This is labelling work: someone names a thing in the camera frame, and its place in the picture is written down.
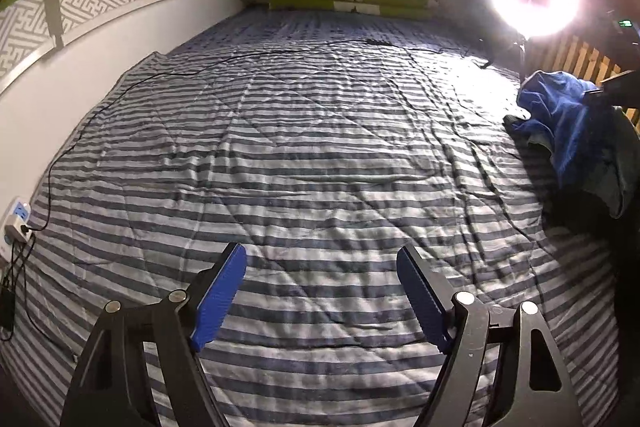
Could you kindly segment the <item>dark teal garment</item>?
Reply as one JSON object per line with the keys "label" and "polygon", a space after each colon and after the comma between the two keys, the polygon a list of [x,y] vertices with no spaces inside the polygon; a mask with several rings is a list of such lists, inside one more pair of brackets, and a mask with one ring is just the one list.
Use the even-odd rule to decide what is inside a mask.
{"label": "dark teal garment", "polygon": [[[623,214],[630,208],[634,193],[639,187],[639,138],[636,130],[620,109],[611,106],[598,108],[602,109],[608,117],[604,132],[606,144],[608,144],[605,160],[587,176],[585,186],[560,187],[574,188],[596,196],[608,210],[608,215],[618,219],[623,217]],[[551,164],[551,154],[544,144],[535,139],[529,140],[525,138],[524,134],[512,129],[514,124],[519,124],[524,120],[526,119],[511,115],[503,118],[506,130],[523,138],[528,145],[542,147],[548,154]]]}

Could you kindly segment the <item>blue striped boxer shorts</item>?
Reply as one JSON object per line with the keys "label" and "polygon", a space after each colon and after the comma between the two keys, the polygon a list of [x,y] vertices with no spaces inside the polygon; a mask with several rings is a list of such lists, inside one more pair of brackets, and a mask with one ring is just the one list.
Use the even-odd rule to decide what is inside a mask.
{"label": "blue striped boxer shorts", "polygon": [[596,89],[568,72],[538,70],[518,91],[516,103],[529,118],[512,129],[548,148],[559,186],[585,186],[608,153],[608,117],[586,101],[586,94]]}

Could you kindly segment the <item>striped grey blue quilt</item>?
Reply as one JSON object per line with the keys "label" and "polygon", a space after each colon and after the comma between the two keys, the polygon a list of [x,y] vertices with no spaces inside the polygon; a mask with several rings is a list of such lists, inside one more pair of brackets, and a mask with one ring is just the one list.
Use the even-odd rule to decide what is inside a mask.
{"label": "striped grey blue quilt", "polygon": [[395,268],[412,245],[484,303],[537,303],[588,426],[620,395],[605,243],[550,225],[518,80],[447,26],[250,10],[120,77],[32,196],[1,365],[49,424],[107,301],[155,303],[229,243],[247,269],[206,378],[235,426],[408,426],[442,357]]}

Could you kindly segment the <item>white blue wall socket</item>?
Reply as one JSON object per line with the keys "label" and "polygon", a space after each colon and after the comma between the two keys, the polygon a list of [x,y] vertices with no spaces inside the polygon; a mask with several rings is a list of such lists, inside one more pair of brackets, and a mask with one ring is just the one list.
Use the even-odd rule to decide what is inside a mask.
{"label": "white blue wall socket", "polygon": [[1,219],[1,239],[8,247],[25,244],[32,235],[28,226],[30,205],[24,198],[14,197]]}

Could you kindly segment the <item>black power adapter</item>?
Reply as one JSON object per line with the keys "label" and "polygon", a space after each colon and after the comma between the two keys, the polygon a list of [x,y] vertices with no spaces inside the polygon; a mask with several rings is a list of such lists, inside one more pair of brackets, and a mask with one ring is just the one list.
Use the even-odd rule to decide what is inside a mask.
{"label": "black power adapter", "polygon": [[12,333],[15,321],[15,293],[10,288],[1,287],[0,294],[0,326],[7,332]]}

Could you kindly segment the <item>wooden slatted headboard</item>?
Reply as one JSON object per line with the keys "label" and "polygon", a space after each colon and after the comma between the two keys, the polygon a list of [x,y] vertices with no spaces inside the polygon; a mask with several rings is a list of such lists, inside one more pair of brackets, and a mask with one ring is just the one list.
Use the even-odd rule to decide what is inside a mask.
{"label": "wooden slatted headboard", "polygon": [[605,80],[634,68],[633,62],[616,60],[571,31],[529,41],[526,53],[527,67],[531,72],[569,72],[598,87]]}

